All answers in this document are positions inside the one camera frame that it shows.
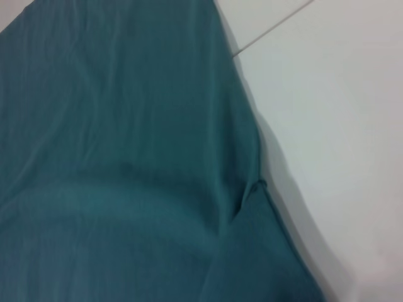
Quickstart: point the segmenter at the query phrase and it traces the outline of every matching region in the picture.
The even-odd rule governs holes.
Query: teal dress
[[[0,34],[0,301],[323,301],[211,0],[35,0]]]

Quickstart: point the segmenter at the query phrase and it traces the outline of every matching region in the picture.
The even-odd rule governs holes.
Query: white tile
[[[237,53],[310,0],[215,0]]]
[[[0,31],[5,29],[33,0],[0,0]]]
[[[402,54],[402,1],[320,0],[236,58],[276,187],[340,301],[403,297]]]

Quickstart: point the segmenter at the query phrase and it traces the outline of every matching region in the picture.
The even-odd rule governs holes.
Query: tile grout line
[[[282,20],[280,20],[279,22],[277,22],[276,24],[274,24],[271,28],[269,28],[268,30],[266,30],[265,32],[263,32],[262,34],[260,34],[257,38],[253,39],[251,42],[249,42],[248,44],[246,44],[244,47],[242,47],[240,50],[238,50],[236,53],[234,53],[232,55],[232,58],[235,58],[237,55],[239,55],[241,52],[243,52],[244,50],[246,50],[247,48],[249,48],[250,46],[252,46],[252,44],[255,44],[257,41],[259,41],[260,39],[262,39],[262,37],[264,37],[265,35],[267,35],[268,33],[270,33],[271,31],[275,30],[277,27],[279,27],[281,24],[283,24],[285,21],[289,20],[291,17],[295,16],[297,13],[299,13],[301,10],[303,10],[304,8],[306,8],[308,5],[310,5],[312,2],[314,2],[315,0],[309,0],[307,3],[305,3],[303,6],[301,6],[300,8],[298,8],[296,11],[292,12],[291,14],[289,14],[287,17],[283,18]]]

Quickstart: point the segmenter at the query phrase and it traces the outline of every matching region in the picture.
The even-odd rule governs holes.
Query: teal cloth
[[[323,301],[211,0],[35,0],[0,34],[0,301]]]

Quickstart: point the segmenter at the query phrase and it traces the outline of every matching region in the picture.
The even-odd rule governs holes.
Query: teal fabric
[[[35,0],[0,34],[0,301],[323,301],[209,0]]]

